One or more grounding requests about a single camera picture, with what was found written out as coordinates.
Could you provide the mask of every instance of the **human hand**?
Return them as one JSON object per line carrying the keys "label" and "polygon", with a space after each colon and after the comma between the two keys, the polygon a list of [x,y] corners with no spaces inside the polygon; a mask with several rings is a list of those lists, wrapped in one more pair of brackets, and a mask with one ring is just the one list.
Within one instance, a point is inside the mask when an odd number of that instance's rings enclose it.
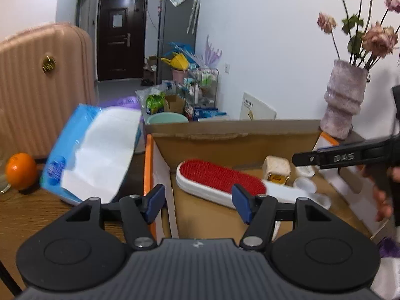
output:
{"label": "human hand", "polygon": [[[364,177],[369,177],[365,167],[362,169],[361,174]],[[390,168],[388,171],[388,176],[390,176],[395,182],[400,183],[400,167]],[[381,191],[379,188],[377,188],[377,186],[374,186],[373,198],[376,201],[376,207],[377,207],[377,215],[375,218],[376,221],[380,222],[385,218],[390,218],[393,214],[393,207],[388,204],[387,194],[384,191]]]}

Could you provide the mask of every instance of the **refrigerator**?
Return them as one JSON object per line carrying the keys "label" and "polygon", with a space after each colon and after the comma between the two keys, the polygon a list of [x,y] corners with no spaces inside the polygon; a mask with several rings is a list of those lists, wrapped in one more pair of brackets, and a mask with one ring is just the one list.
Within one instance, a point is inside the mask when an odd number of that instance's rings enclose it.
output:
{"label": "refrigerator", "polygon": [[192,25],[187,34],[189,19],[191,17],[194,0],[186,0],[179,6],[174,6],[170,0],[161,0],[161,12],[159,14],[158,29],[158,65],[157,65],[157,84],[161,84],[163,80],[172,80],[173,73],[171,67],[162,62],[161,58],[174,48],[169,44],[171,42],[188,44],[195,51],[197,24],[195,25],[194,35],[192,34]]}

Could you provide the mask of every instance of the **green bowl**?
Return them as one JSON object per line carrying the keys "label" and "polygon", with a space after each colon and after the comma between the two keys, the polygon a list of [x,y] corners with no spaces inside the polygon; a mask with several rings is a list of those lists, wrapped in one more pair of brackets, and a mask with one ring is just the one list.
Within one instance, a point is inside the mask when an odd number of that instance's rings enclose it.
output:
{"label": "green bowl", "polygon": [[177,113],[158,113],[151,115],[148,120],[147,124],[171,124],[171,123],[189,123],[189,120]]}

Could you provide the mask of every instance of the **blue gripper pad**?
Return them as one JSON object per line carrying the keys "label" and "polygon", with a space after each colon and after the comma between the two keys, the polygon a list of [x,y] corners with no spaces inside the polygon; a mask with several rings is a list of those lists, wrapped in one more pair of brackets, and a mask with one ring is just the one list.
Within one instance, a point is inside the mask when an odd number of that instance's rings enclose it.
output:
{"label": "blue gripper pad", "polygon": [[245,224],[250,224],[253,220],[252,201],[254,201],[254,197],[251,196],[241,185],[233,185],[232,202]]}
{"label": "blue gripper pad", "polygon": [[159,212],[165,204],[165,187],[164,185],[158,184],[151,192],[145,196],[148,201],[147,211],[144,214],[144,219],[147,224],[154,222]]}

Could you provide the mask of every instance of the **dried flower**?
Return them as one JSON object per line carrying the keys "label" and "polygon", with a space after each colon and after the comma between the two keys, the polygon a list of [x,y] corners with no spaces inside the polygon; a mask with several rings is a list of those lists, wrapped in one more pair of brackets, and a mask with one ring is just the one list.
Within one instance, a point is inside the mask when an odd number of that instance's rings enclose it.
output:
{"label": "dried flower", "polygon": [[395,47],[399,42],[399,35],[395,33],[395,29],[390,26],[383,29],[385,35],[387,35],[391,41],[391,45]]}
{"label": "dried flower", "polygon": [[333,17],[322,12],[319,13],[317,24],[326,34],[332,34],[332,30],[338,25]]}
{"label": "dried flower", "polygon": [[385,58],[393,54],[393,48],[399,41],[393,27],[383,28],[379,22],[372,25],[371,29],[362,37],[362,47],[371,52],[373,56]]}
{"label": "dried flower", "polygon": [[385,4],[389,11],[400,13],[400,0],[386,0]]}

